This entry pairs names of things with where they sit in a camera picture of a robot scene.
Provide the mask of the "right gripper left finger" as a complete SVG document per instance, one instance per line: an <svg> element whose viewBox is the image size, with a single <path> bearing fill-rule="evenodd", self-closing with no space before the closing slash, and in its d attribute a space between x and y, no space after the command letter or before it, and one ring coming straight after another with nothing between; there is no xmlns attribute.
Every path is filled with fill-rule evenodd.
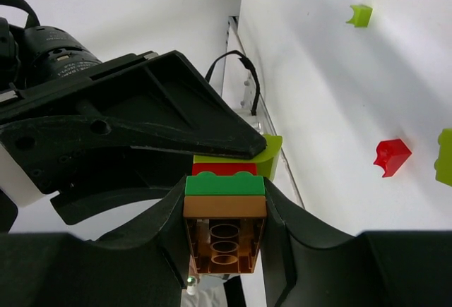
<svg viewBox="0 0 452 307"><path fill-rule="evenodd" d="M96 241L1 235L2 306L179 306L188 274L186 180Z"/></svg>

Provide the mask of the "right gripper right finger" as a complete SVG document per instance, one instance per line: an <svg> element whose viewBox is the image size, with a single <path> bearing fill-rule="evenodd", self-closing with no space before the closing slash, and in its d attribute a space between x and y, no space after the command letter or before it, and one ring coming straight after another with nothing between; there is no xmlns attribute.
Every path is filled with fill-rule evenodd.
<svg viewBox="0 0 452 307"><path fill-rule="evenodd" d="M449 231L351 236L265 181L261 260L269 306L450 306Z"/></svg>

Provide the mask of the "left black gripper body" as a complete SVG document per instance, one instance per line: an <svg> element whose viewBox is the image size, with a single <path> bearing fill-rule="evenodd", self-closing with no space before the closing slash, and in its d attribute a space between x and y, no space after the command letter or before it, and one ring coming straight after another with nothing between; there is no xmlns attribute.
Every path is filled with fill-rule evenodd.
<svg viewBox="0 0 452 307"><path fill-rule="evenodd" d="M1 107L16 101L23 90L103 64L70 34L41 26L26 1L1 0L1 4L23 10L28 15L24 28L1 20L1 92L8 95ZM129 149L100 148L38 156L27 152L15 156L2 143L1 147L26 173L27 182L33 183L43 194L65 189L88 168Z"/></svg>

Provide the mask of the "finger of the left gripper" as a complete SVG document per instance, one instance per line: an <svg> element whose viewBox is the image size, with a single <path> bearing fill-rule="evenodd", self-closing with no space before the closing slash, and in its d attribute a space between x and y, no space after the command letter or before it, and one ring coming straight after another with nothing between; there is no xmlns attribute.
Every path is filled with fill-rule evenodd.
<svg viewBox="0 0 452 307"><path fill-rule="evenodd" d="M15 156L136 148L240 159L266 146L177 51L129 54L21 91L1 107L1 143Z"/></svg>
<svg viewBox="0 0 452 307"><path fill-rule="evenodd" d="M129 203L164 198L186 175L194 156L126 149L74 178L50 202L67 225Z"/></svg>

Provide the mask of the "red lego brick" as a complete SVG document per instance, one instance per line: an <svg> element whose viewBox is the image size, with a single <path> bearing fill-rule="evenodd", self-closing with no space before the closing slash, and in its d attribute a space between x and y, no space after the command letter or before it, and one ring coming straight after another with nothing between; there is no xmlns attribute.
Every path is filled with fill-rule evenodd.
<svg viewBox="0 0 452 307"><path fill-rule="evenodd" d="M210 172L217 176L233 176L240 172L258 175L258 169L254 163L195 163L192 166L192 175Z"/></svg>

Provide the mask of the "lime curved lego piece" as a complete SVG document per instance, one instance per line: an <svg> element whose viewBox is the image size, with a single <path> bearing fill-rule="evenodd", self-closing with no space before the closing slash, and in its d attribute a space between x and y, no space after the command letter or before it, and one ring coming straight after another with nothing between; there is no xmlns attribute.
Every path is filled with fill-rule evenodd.
<svg viewBox="0 0 452 307"><path fill-rule="evenodd" d="M271 134L263 134L266 139L266 149L252 159L235 159L226 157L211 157L204 155L194 155L194 164L196 163L254 163L257 166L257 174L264 176L271 181L275 178L278 165L278 158L283 144L282 136L274 136Z"/></svg>

